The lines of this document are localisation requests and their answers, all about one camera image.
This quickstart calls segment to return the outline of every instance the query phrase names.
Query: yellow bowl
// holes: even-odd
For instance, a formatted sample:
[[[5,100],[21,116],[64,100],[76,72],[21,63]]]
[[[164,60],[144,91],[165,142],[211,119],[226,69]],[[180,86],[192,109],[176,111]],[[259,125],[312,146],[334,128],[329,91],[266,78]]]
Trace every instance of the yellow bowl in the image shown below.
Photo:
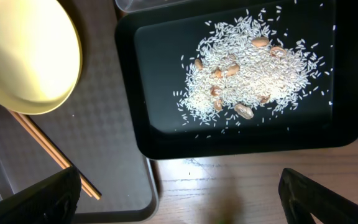
[[[0,0],[0,104],[24,114],[47,113],[73,91],[81,44],[56,0]]]

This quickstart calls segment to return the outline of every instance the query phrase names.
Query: pair of chopsticks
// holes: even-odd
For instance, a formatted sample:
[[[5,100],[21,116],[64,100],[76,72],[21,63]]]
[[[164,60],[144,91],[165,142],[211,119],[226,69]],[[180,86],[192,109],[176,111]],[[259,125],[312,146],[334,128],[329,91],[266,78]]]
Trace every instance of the pair of chopsticks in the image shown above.
[[[23,128],[43,147],[43,149],[52,157],[62,169],[72,165],[66,157],[41,133],[34,123],[26,116],[20,113],[8,110],[13,117],[23,126]],[[82,189],[90,197],[100,199],[101,194],[80,174]]]

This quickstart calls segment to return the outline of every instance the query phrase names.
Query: table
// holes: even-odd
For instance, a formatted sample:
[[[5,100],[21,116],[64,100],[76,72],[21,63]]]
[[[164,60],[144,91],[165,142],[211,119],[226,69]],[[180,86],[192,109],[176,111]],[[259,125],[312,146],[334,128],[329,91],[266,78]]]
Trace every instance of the table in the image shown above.
[[[154,162],[160,208],[146,223],[287,223],[278,196],[290,167],[358,204],[358,140],[346,147]]]

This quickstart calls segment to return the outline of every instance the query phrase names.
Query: black tray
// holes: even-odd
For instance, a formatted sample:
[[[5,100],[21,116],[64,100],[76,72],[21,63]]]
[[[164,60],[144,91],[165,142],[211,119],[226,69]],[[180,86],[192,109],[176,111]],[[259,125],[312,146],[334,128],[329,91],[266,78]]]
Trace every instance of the black tray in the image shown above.
[[[266,110],[266,105],[246,125],[233,124],[225,134],[221,134],[225,119],[220,119],[215,128],[197,122],[182,126],[181,114],[186,111],[177,110],[179,98],[173,97],[172,91],[185,89],[180,56],[196,55],[198,42],[213,30],[213,23],[208,27],[204,21],[233,23],[235,17],[247,15],[246,9],[255,17],[263,7],[271,14],[267,17],[276,18],[277,5],[283,11],[274,29],[285,47],[295,48],[295,42],[301,38],[306,39],[307,48],[319,42],[313,51],[324,55],[327,71],[334,69],[330,76],[310,78],[312,85],[306,90],[318,85],[329,92],[322,97],[319,91],[298,101],[296,111],[287,107],[277,119],[269,119],[271,111]],[[116,44],[137,145],[151,159],[338,147],[358,138],[358,3],[185,2],[124,17],[116,28]]]

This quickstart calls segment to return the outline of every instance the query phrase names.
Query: clear plastic container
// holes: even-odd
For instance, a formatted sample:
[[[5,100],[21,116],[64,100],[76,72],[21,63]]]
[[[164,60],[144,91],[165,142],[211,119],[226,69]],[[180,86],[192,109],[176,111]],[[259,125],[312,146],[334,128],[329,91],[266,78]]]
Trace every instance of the clear plastic container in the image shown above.
[[[184,1],[191,0],[116,0],[116,4],[120,10],[130,13]]]

